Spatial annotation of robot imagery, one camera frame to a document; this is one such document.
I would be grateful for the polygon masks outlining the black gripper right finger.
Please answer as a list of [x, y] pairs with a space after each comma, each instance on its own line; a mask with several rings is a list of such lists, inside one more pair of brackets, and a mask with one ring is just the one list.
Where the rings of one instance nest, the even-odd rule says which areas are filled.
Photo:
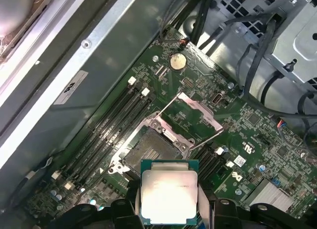
[[232, 200], [216, 198], [210, 189], [198, 189], [198, 214], [206, 229], [300, 228], [299, 220], [272, 205], [258, 203], [244, 210]]

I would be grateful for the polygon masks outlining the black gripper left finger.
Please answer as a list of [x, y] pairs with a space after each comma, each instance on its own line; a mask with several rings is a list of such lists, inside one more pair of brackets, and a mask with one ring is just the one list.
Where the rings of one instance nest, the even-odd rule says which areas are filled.
[[130, 181], [125, 198], [120, 198], [110, 206], [98, 210], [90, 204], [74, 206], [51, 222], [52, 229], [143, 229], [138, 216], [137, 197], [140, 180]]

